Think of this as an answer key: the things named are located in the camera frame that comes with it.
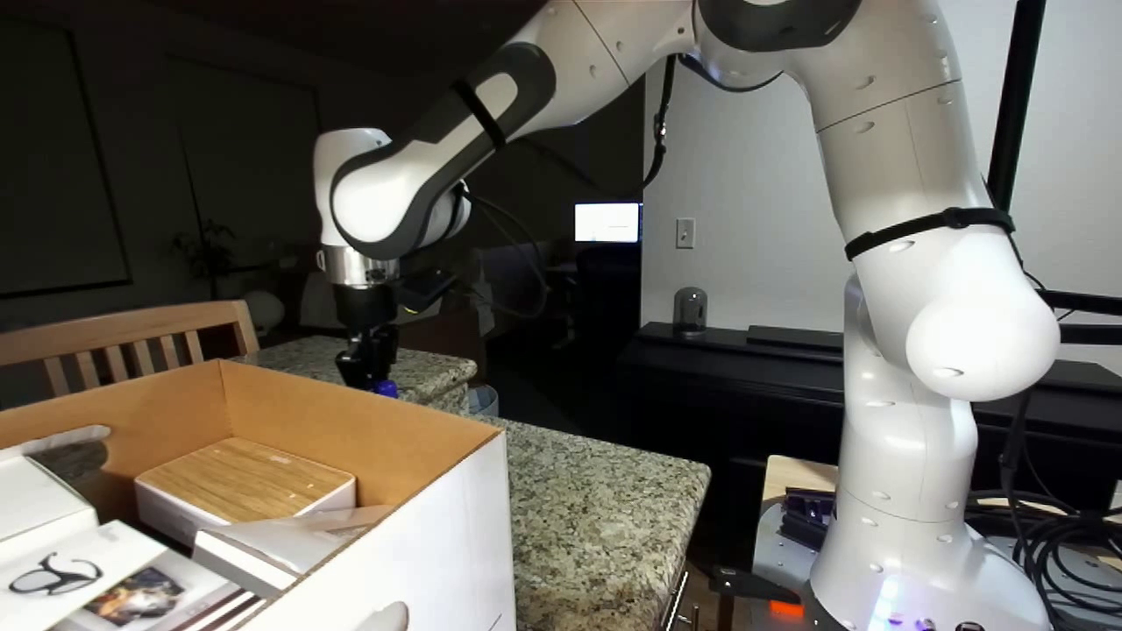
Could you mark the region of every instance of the cardboard box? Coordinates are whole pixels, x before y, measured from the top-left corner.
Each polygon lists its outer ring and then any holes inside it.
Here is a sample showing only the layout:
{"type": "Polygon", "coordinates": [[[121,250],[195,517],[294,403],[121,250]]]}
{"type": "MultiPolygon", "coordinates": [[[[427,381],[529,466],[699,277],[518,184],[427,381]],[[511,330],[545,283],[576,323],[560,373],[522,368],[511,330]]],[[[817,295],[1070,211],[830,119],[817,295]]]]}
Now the cardboard box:
{"type": "Polygon", "coordinates": [[[193,548],[195,530],[353,508],[353,476],[225,438],[138,476],[139,521],[193,548]]]}
{"type": "Polygon", "coordinates": [[[359,504],[391,504],[245,627],[517,627],[504,436],[441,410],[252,365],[206,362],[0,410],[0,445],[110,424],[96,504],[132,508],[132,480],[220,438],[353,475],[359,504]]]}
{"type": "Polygon", "coordinates": [[[0,565],[98,527],[96,508],[20,452],[0,452],[0,565]]]}

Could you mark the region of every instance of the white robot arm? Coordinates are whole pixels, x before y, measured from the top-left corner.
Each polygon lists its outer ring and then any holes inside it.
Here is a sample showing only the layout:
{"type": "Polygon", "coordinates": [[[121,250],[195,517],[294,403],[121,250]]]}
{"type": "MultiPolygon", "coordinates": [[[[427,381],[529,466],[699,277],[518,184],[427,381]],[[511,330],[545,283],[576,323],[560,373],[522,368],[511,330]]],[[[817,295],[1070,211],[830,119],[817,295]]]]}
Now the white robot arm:
{"type": "Polygon", "coordinates": [[[853,283],[839,521],[817,627],[1047,627],[1035,584],[965,527],[976,399],[1043,380],[1060,327],[970,157],[934,0],[551,0],[393,144],[324,137],[315,198],[345,302],[451,236],[457,184],[502,144],[571,128],[662,56],[720,89],[794,73],[815,105],[853,283]]]}

